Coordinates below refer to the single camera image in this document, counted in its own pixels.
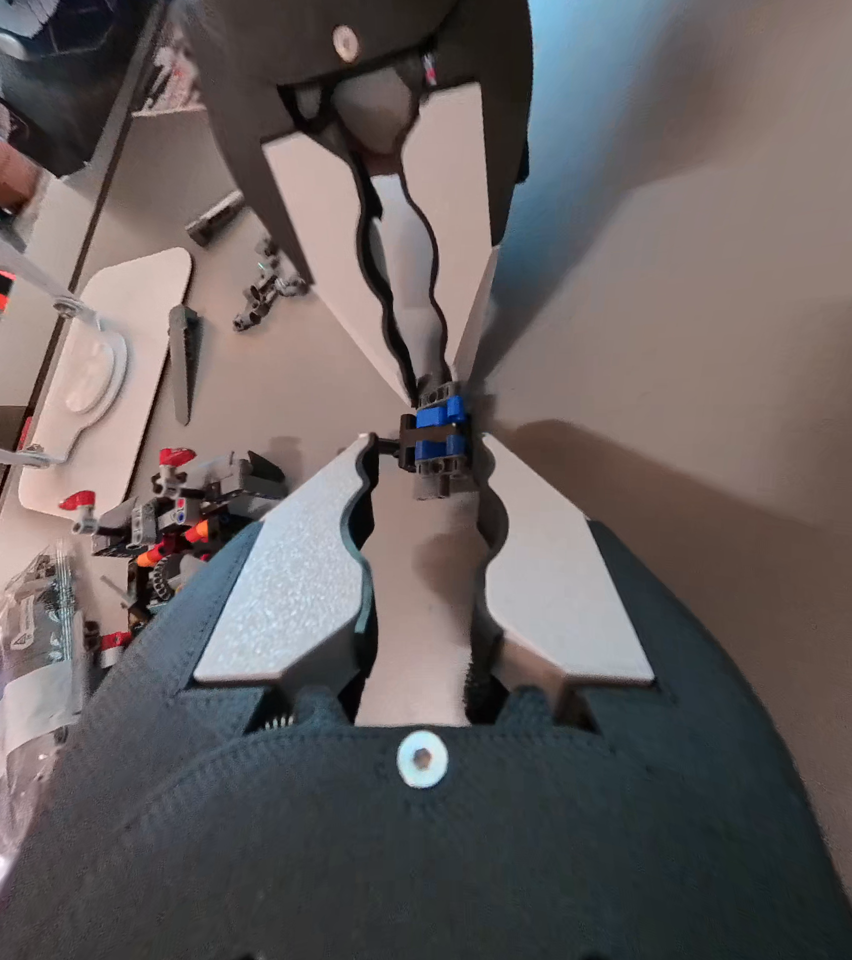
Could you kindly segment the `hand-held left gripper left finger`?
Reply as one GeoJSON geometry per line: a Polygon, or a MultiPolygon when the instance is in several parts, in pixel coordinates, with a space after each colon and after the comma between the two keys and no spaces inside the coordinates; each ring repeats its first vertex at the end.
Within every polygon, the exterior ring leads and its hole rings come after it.
{"type": "Polygon", "coordinates": [[[378,436],[360,434],[260,522],[195,682],[344,690],[370,677],[378,625],[362,549],[379,467],[378,436]]]}

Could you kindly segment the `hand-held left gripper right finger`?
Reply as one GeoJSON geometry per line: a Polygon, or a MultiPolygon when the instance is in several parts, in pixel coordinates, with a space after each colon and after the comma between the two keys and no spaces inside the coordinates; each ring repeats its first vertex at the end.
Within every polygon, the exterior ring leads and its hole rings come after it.
{"type": "Polygon", "coordinates": [[[588,516],[491,433],[477,446],[477,528],[488,553],[471,619],[471,712],[520,689],[554,714],[574,690],[656,679],[588,516]]]}

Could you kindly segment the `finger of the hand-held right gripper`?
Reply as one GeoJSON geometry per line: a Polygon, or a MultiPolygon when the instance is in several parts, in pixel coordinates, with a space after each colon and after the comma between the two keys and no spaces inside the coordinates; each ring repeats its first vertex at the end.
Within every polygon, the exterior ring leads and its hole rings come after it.
{"type": "Polygon", "coordinates": [[[262,144],[314,293],[407,405],[417,383],[393,296],[371,252],[371,202],[343,132],[295,131],[262,144]]]}
{"type": "Polygon", "coordinates": [[[482,90],[471,81],[429,95],[401,151],[405,192],[432,242],[442,359],[460,382],[473,371],[499,257],[484,133],[482,90]]]}

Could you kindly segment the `blue black lego assembly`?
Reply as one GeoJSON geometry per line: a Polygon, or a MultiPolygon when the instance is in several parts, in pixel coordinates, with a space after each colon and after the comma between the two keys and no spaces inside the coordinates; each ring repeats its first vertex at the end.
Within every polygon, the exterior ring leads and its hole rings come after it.
{"type": "Polygon", "coordinates": [[[376,450],[412,476],[416,501],[440,500],[472,489],[472,421],[463,385],[423,378],[413,412],[400,418],[396,438],[377,438],[376,450]]]}

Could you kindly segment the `dark grey lego connector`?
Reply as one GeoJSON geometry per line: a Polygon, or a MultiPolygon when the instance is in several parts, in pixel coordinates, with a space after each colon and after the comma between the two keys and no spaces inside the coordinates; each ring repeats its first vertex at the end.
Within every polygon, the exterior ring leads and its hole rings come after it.
{"type": "Polygon", "coordinates": [[[232,328],[237,333],[260,326],[277,300],[301,297],[308,291],[301,276],[285,272],[278,263],[263,263],[260,267],[260,274],[245,290],[242,309],[232,320],[232,328]]]}

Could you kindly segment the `black lego beam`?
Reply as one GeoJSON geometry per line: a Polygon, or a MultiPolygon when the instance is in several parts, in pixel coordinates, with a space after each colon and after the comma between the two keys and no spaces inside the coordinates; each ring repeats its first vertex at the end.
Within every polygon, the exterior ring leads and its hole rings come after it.
{"type": "Polygon", "coordinates": [[[233,224],[246,207],[243,192],[234,190],[189,222],[185,232],[192,243],[205,249],[233,224]]]}

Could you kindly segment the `partly built grey lego model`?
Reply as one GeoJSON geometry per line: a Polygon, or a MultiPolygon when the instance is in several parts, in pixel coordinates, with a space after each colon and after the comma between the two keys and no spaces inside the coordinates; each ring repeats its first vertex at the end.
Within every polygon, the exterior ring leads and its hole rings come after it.
{"type": "Polygon", "coordinates": [[[89,538],[94,557],[125,561],[115,586],[128,630],[139,633],[188,579],[288,495],[285,473],[253,451],[232,450],[201,462],[186,447],[163,448],[151,493],[99,512],[81,489],[58,504],[72,531],[89,538]]]}

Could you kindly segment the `long grey lego panel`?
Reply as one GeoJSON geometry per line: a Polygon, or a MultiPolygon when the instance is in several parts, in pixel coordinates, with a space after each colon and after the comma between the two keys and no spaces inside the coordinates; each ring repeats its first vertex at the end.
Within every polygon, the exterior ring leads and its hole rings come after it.
{"type": "Polygon", "coordinates": [[[168,380],[173,414],[180,426],[188,426],[202,342],[202,318],[179,304],[168,314],[168,380]]]}

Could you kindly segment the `white board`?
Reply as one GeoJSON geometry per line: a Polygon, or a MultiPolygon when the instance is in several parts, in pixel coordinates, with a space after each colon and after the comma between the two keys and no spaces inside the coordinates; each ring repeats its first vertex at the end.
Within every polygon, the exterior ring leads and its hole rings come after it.
{"type": "Polygon", "coordinates": [[[80,490],[96,494],[109,510],[130,485],[169,351],[170,311],[183,305],[193,259],[183,247],[97,271],[80,301],[86,314],[72,318],[119,332],[127,342],[125,378],[106,414],[83,431],[66,462],[22,469],[18,498],[25,510],[63,517],[60,501],[80,490]]]}

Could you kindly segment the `clear plastic bag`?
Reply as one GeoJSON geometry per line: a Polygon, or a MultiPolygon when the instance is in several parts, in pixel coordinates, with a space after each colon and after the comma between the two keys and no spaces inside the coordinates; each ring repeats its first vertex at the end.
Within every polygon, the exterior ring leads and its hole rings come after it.
{"type": "Polygon", "coordinates": [[[89,695],[73,550],[55,541],[0,589],[0,806],[25,816],[89,695]]]}

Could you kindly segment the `round white disc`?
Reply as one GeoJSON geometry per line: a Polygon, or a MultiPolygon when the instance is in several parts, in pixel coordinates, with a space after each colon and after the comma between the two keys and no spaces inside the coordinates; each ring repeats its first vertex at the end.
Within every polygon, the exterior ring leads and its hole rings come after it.
{"type": "Polygon", "coordinates": [[[80,319],[72,322],[33,433],[49,462],[65,463],[81,434],[107,414],[128,361],[121,333],[80,319]]]}

